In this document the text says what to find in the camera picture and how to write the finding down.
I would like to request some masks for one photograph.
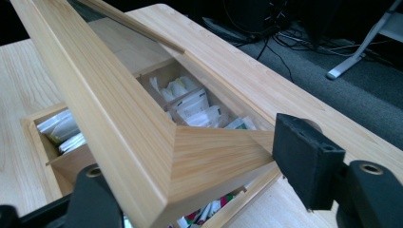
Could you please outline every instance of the wooden tabletop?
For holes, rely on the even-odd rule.
[[[268,122],[274,124],[273,116],[278,112],[313,120],[325,135],[348,151],[347,162],[380,162],[402,181],[402,151],[178,12],[156,5],[128,15],[178,41],[209,68],[224,75],[223,82],[235,92],[242,92],[240,95]],[[44,194],[48,186],[44,164],[26,142],[20,119],[63,101],[31,40],[0,47],[0,93],[0,204],[14,205],[23,216],[53,198]],[[232,226],[335,227],[335,209],[307,213],[286,180],[280,179]]]

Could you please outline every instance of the wood grain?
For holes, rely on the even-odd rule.
[[[123,12],[113,8],[108,3],[102,0],[78,0],[78,1],[91,7],[94,10],[97,10],[101,14],[115,20],[116,22],[119,22],[120,24],[137,31],[142,35],[149,37],[150,39],[156,42],[164,44],[167,47],[172,48],[180,53],[184,52],[183,47],[179,46],[178,43],[166,39],[166,37],[163,36],[162,34],[156,32],[155,30],[149,29],[148,26],[145,26],[138,20],[134,20],[132,17],[127,16]]]
[[[83,145],[51,161],[48,165],[59,174],[56,177],[63,196],[73,192],[77,175],[87,166],[96,163],[88,145]]]
[[[20,216],[61,196],[20,119],[61,100],[30,40],[0,47],[0,203]]]
[[[233,221],[242,215],[255,200],[259,200],[260,195],[265,193],[276,180],[280,172],[275,162],[270,164],[269,170],[258,178],[247,184],[246,192],[240,192],[228,204],[220,209],[218,213],[209,219],[202,227],[228,227]]]
[[[356,159],[378,162],[403,181],[401,150],[205,28],[183,18],[169,6],[160,4],[127,14],[181,44],[186,49],[185,54],[193,55],[214,72],[217,81],[245,101],[266,122],[275,124],[277,113],[311,120],[320,126],[324,135],[347,150],[346,162]],[[167,20],[177,23],[164,26]]]
[[[145,73],[173,59],[160,44],[109,18],[88,25],[133,75]]]
[[[347,162],[355,159],[379,162],[392,169],[402,180],[402,151],[300,88],[291,85],[274,71],[226,44],[178,12],[166,5],[157,5],[132,11],[129,15],[147,27],[180,43],[186,49],[186,54],[193,55],[195,61],[203,63],[212,72],[212,75],[217,77],[217,82],[224,85],[236,97],[244,100],[267,123],[274,124],[278,112],[313,120],[319,124],[325,135],[347,149]],[[35,20],[42,21],[43,18],[38,17]],[[37,28],[40,27],[40,23],[32,23],[31,26],[35,29],[47,29]],[[53,38],[49,34],[44,35],[48,40]],[[88,39],[79,34],[72,35],[78,36],[78,41]],[[46,42],[40,43],[40,45],[49,48],[50,51],[53,50],[52,47],[47,46]],[[9,183],[7,186],[1,186],[0,197],[2,203],[15,204],[24,214],[37,208],[38,205],[45,204],[54,196],[51,195],[49,190],[51,184],[47,182],[49,180],[42,171],[43,166],[38,162],[35,151],[30,150],[21,140],[22,132],[18,119],[41,108],[56,104],[62,97],[48,78],[47,72],[44,71],[45,67],[39,61],[35,48],[30,42],[1,47],[0,54],[2,72],[0,75],[2,88],[0,110],[2,119],[8,120],[1,123],[0,179],[1,182]],[[75,56],[58,59],[60,55],[57,52],[54,52],[53,56],[46,56],[50,61],[52,57],[55,57],[54,62],[58,60],[68,62]],[[53,71],[62,72],[64,70],[62,66],[53,69]],[[94,108],[89,107],[83,108],[81,111],[84,113],[93,110]],[[93,132],[100,132],[103,129],[103,126],[94,127]],[[116,166],[123,165],[119,162],[112,163]],[[120,181],[135,178],[134,176],[136,173],[133,173],[132,176],[122,177]],[[306,213],[285,180],[278,180],[260,199],[233,223],[234,227],[279,226],[281,224],[293,227],[336,225],[334,211]]]
[[[182,133],[184,128],[166,117],[66,1],[13,1],[13,5],[64,94],[116,200],[135,226],[166,225],[174,217],[238,188],[264,172],[272,161],[255,138],[261,135],[270,142],[273,133],[208,129],[203,138],[197,137],[203,129]],[[221,178],[207,179],[199,191],[189,191],[193,188],[182,183],[182,176],[193,174],[186,176],[189,182],[205,177],[202,170],[190,173],[186,165],[176,163],[176,154],[182,152],[177,145],[183,142],[195,147],[187,156],[196,159],[187,165],[197,164],[197,158],[221,163],[211,166]],[[223,156],[231,152],[238,155],[237,146],[255,153]]]

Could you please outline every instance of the metal screw hole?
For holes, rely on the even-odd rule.
[[[94,167],[86,171],[86,176],[89,178],[95,178],[102,174],[100,167]]]
[[[364,172],[367,172],[367,173],[370,173],[370,174],[374,174],[374,175],[382,175],[383,174],[382,169],[380,169],[379,167],[377,167],[375,165],[372,165],[372,164],[361,164],[361,165],[359,165],[359,167]]]

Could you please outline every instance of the white packet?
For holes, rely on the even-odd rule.
[[[175,98],[188,93],[187,89],[184,88],[184,85],[181,85],[178,81],[170,82],[167,88],[172,91],[172,95]]]
[[[180,101],[177,101],[176,103],[174,103],[172,105],[172,107],[176,110],[178,110],[182,105],[189,105],[192,103],[195,103],[196,101],[199,100],[200,97],[206,97],[207,98],[207,94],[205,93],[204,88],[201,88],[199,91],[189,94],[187,96],[185,96],[183,99],[181,99]]]
[[[187,224],[187,221],[186,221],[186,219],[185,219],[184,217],[179,218],[179,219],[177,220],[177,224],[178,224],[178,226],[179,226],[180,228],[187,228],[187,227],[189,227],[189,224]]]
[[[214,122],[218,122],[218,118],[221,115],[221,110],[218,105],[213,105],[202,112],[199,112],[185,121],[191,126],[207,127]]]
[[[223,126],[225,123],[228,123],[229,116],[227,114],[220,115],[216,120],[213,120],[210,125],[207,127],[218,128]]]
[[[169,89],[163,88],[161,89],[161,95],[163,95],[163,98],[167,101],[170,102],[175,99],[175,97],[172,95],[172,91]]]
[[[257,128],[255,127],[255,125],[253,124],[253,121],[252,121],[252,119],[250,118],[250,117],[244,117],[244,118],[242,118],[242,120],[243,120],[243,122],[245,123],[245,125],[246,125],[246,128],[247,129],[250,129],[250,130],[257,130]]]
[[[71,116],[71,111],[69,109],[64,110],[51,118],[47,119],[46,121],[39,123],[36,127],[38,128],[39,132],[42,134],[50,134],[54,127],[65,118]]]
[[[204,96],[200,97],[193,104],[182,105],[181,108],[177,110],[177,112],[182,118],[187,119],[201,111],[204,111],[207,108],[208,108],[208,102],[207,98]]]
[[[196,89],[198,86],[188,77],[182,76],[180,77],[182,83],[184,84],[184,87],[188,90],[191,91],[193,89]]]
[[[221,209],[221,202],[219,200],[214,200],[210,202],[211,207],[210,207],[210,212],[208,213],[208,217],[211,218],[216,214],[218,211]]]
[[[49,137],[55,143],[62,143],[70,137],[80,133],[77,123],[75,123],[73,116],[69,116],[60,121],[50,133]]]
[[[70,152],[82,145],[86,144],[86,139],[83,136],[83,133],[78,133],[77,135],[71,137],[67,141],[63,142],[59,146],[59,151],[64,154]]]
[[[247,129],[246,124],[239,117],[235,119],[233,122],[229,123],[225,129]]]
[[[157,77],[150,78],[149,82],[151,86],[161,94],[160,88],[158,87]]]

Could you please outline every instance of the gray carpet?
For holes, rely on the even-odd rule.
[[[256,58],[263,46],[260,41],[240,49]],[[273,39],[268,46],[290,68],[296,85],[403,150],[403,72],[361,61],[330,81],[326,73],[347,57],[291,50]],[[289,79],[287,68],[270,49],[262,53],[259,61]]]

